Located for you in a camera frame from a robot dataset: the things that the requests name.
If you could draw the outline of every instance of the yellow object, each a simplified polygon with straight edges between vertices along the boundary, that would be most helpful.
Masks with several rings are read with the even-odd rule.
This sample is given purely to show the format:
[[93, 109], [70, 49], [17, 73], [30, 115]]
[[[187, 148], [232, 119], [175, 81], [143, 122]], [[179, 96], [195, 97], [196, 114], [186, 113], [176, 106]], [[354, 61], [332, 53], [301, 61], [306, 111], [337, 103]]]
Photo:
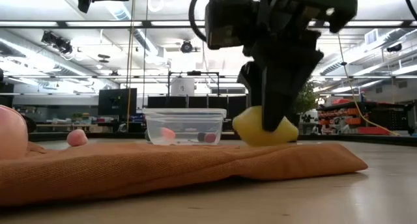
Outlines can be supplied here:
[[298, 129], [284, 117], [274, 132], [262, 129], [262, 107], [250, 107], [233, 119], [233, 128], [240, 138], [251, 147], [275, 146], [298, 137]]

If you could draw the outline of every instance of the yellow cable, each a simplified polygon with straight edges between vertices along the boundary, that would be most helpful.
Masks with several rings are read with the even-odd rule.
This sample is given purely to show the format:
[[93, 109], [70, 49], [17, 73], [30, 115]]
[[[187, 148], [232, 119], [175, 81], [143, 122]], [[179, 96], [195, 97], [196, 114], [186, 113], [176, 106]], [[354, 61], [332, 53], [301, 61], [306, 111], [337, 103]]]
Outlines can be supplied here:
[[376, 123], [374, 123], [374, 122], [371, 122], [370, 120], [366, 119], [366, 118], [363, 116], [363, 114], [362, 114], [362, 112], [361, 112], [361, 110], [360, 110], [360, 108], [359, 108], [359, 105], [358, 105], [358, 103], [356, 102], [356, 97], [354, 96], [354, 90], [353, 90], [353, 87], [352, 87], [351, 79], [349, 78], [349, 75], [348, 75], [348, 73], [347, 73], [346, 65], [344, 65], [344, 64], [345, 64], [345, 58], [343, 57], [343, 50], [342, 50], [342, 48], [341, 48], [341, 42], [340, 42], [340, 36], [339, 36], [339, 35], [338, 35], [338, 39], [339, 39], [339, 48], [340, 48], [341, 60], [342, 60], [342, 62], [343, 62], [343, 68], [345, 69], [345, 74], [346, 74], [346, 77], [347, 77], [347, 81], [348, 81], [348, 83], [349, 83], [349, 86], [351, 87], [352, 97], [353, 97], [353, 102], [354, 102], [354, 104], [355, 104], [355, 106], [356, 106], [356, 108], [357, 108], [357, 110], [358, 110], [358, 112], [359, 112], [360, 117], [361, 117], [364, 121], [368, 122], [369, 124], [372, 124], [372, 125], [374, 125], [374, 126], [376, 126], [376, 127], [378, 127], [378, 128], [381, 128], [381, 129], [383, 129], [383, 130], [385, 130], [385, 131], [387, 131], [387, 132], [389, 132], [389, 133], [391, 133], [391, 134], [393, 134], [393, 135], [395, 135], [395, 136], [400, 136], [400, 134], [399, 134], [399, 133], [393, 132], [393, 131], [391, 131], [391, 130], [389, 130], [389, 129], [385, 128], [384, 126], [380, 126], [380, 125], [378, 125], [378, 124], [376, 124]]
[[132, 0], [132, 12], [131, 12], [131, 18], [130, 18], [130, 40], [129, 40], [129, 61], [128, 61], [128, 67], [127, 67], [127, 78], [128, 81], [126, 82], [126, 88], [128, 88], [128, 111], [126, 114], [126, 129], [127, 132], [129, 132], [129, 120], [130, 120], [130, 102], [131, 102], [131, 88], [130, 84], [132, 82], [132, 60], [133, 60], [133, 35], [134, 35], [134, 22], [135, 22], [135, 9], [136, 9], [136, 0]]

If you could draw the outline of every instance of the black cable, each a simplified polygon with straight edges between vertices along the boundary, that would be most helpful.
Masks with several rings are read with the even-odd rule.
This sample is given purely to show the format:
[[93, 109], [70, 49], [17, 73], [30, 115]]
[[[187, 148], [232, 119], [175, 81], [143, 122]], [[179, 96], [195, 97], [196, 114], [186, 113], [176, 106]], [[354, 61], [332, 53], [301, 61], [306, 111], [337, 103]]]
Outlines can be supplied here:
[[194, 31], [195, 35], [197, 35], [197, 37], [199, 37], [202, 41], [206, 42], [207, 37], [198, 29], [197, 24], [195, 23], [194, 11], [196, 4], [197, 0], [191, 0], [190, 8], [188, 9], [188, 19], [190, 21], [191, 29]]
[[412, 16], [417, 21], [417, 13], [416, 13], [414, 7], [411, 4], [411, 0], [405, 0], [405, 2], [407, 3], [407, 6], [409, 7], [409, 10], [410, 10]]

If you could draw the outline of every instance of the ceiling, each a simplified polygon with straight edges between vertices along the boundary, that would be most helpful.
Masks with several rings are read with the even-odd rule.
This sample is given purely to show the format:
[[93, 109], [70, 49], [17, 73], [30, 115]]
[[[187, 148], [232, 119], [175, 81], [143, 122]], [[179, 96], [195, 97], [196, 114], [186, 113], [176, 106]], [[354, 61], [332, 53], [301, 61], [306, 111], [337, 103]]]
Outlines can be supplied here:
[[[134, 13], [131, 13], [132, 0], [129, 2], [95, 2], [87, 14], [77, 9], [78, 0], [0, 0], [0, 21], [5, 20], [65, 20], [65, 21], [106, 21], [116, 20], [112, 8], [124, 7], [135, 20], [188, 20], [190, 0], [136, 0]], [[196, 6], [196, 19], [202, 20], [204, 7], [208, 0], [199, 0]], [[404, 0], [358, 0], [356, 20], [412, 20]], [[341, 48], [347, 51], [364, 42], [364, 35], [371, 29], [344, 29], [340, 35]], [[91, 71], [92, 74], [108, 75], [117, 70], [126, 75], [129, 52], [130, 32], [127, 29], [7, 29], [8, 32], [38, 46], [39, 54], [53, 54], [51, 59], [66, 59], [69, 64]], [[61, 57], [56, 49], [45, 47], [41, 43], [44, 31], [51, 31], [71, 41], [74, 52]], [[317, 48], [325, 57], [317, 71], [326, 68], [340, 56], [340, 45], [337, 35], [320, 29]], [[155, 46], [164, 49], [164, 58], [172, 60], [174, 71], [201, 70], [220, 72], [222, 75], [236, 76], [240, 67], [250, 58], [243, 56], [241, 48], [227, 48], [211, 51], [194, 35], [189, 28], [142, 29], [147, 39]], [[179, 47], [184, 40], [190, 40], [199, 52], [183, 54]], [[167, 74], [166, 63], [159, 60], [144, 59], [147, 55], [143, 46], [133, 39], [132, 75]], [[109, 55], [108, 63], [100, 63], [99, 54]], [[375, 64], [374, 59], [362, 64], [364, 68]]]

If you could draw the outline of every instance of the orange towel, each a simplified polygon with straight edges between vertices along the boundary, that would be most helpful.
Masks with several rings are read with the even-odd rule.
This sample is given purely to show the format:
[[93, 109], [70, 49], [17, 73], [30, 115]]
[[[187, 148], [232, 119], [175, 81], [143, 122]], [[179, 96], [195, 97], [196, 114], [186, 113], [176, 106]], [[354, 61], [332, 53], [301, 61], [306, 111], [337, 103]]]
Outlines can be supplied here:
[[66, 150], [35, 144], [0, 161], [0, 206], [116, 198], [233, 175], [284, 180], [352, 173], [367, 165], [337, 144], [237, 148], [97, 143]]

